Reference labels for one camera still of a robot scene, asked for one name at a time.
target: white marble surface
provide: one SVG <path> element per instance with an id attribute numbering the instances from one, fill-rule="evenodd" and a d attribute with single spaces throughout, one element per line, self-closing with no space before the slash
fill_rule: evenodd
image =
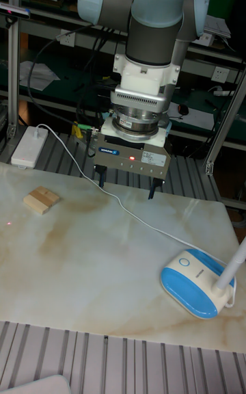
<path id="1" fill-rule="evenodd" d="M 41 216 L 23 197 L 43 185 L 62 200 Z M 225 207 L 105 185 L 125 207 L 228 261 L 237 240 Z M 84 179 L 0 163 L 0 319 L 246 352 L 245 265 L 233 309 L 203 321 L 163 290 L 163 266 L 184 246 L 126 214 Z"/>

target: aluminum frame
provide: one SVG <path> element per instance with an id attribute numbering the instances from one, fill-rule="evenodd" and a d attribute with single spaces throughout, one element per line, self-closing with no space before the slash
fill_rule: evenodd
<path id="1" fill-rule="evenodd" d="M 21 6 L 21 0 L 9 0 L 13 6 Z M 18 130 L 19 64 L 21 20 L 10 26 L 8 34 L 8 137 Z"/>
<path id="2" fill-rule="evenodd" d="M 213 167 L 215 160 L 217 158 L 217 155 L 219 154 L 219 151 L 221 150 L 221 147 L 223 146 L 226 136 L 230 130 L 230 127 L 232 126 L 232 123 L 243 102 L 245 95 L 246 95 L 246 68 L 243 71 L 242 77 L 238 83 L 238 86 L 232 97 L 230 105 L 223 117 L 223 120 L 215 135 L 210 150 L 205 158 L 204 166 L 207 175 L 213 175 Z"/>

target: stand base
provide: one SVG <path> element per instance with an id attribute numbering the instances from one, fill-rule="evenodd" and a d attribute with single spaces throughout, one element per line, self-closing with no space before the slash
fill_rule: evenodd
<path id="1" fill-rule="evenodd" d="M 161 284 L 192 315 L 210 319 L 218 315 L 233 294 L 234 280 L 216 288 L 223 267 L 195 249 L 182 251 L 161 272 Z"/>

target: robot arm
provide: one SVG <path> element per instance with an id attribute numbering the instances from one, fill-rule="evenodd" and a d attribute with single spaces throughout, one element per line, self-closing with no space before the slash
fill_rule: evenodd
<path id="1" fill-rule="evenodd" d="M 96 152 L 97 164 L 165 179 L 170 156 L 164 148 L 165 132 L 158 123 L 169 108 L 190 41 L 203 33 L 208 3 L 209 0 L 78 0 L 83 20 L 128 34 L 125 55 L 116 54 L 114 59 L 113 70 L 120 73 L 121 82 L 111 92 L 114 117 L 105 122 L 99 133 L 103 146 Z M 168 123 L 166 116 L 164 126 Z M 105 137 L 106 143 L 113 137 L 113 149 L 107 151 Z M 129 143 L 141 145 L 141 152 L 134 145 L 131 149 L 134 165 L 127 164 Z"/>

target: power strip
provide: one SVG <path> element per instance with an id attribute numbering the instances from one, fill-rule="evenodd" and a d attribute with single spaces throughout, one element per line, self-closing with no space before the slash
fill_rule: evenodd
<path id="1" fill-rule="evenodd" d="M 47 139 L 48 131 L 38 129 L 38 137 L 34 137 L 35 127 L 28 127 L 11 158 L 11 164 L 19 168 L 34 169 Z"/>

